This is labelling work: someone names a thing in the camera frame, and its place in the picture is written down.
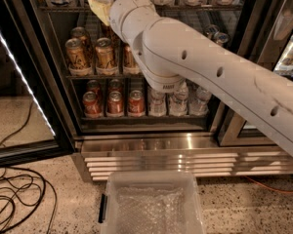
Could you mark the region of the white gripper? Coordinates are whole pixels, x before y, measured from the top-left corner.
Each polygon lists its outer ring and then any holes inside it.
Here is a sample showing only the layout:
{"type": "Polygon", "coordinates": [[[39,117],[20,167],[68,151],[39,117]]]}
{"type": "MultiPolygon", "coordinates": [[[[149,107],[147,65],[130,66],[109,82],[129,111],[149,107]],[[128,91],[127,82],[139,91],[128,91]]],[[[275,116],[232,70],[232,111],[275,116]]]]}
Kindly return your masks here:
{"type": "Polygon", "coordinates": [[[131,45],[149,23],[160,18],[150,0],[87,0],[91,11],[131,45]]]}

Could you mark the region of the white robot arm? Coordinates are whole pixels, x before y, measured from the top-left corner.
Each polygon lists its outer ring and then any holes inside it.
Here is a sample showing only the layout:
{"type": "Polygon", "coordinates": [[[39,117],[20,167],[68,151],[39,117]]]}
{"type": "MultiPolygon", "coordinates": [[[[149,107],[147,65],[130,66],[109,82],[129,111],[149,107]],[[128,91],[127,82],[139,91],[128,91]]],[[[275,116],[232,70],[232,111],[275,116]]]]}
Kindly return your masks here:
{"type": "Polygon", "coordinates": [[[172,93],[203,87],[293,157],[293,82],[242,58],[188,25],[160,16],[150,0],[88,0],[127,43],[147,82],[172,93]]]}

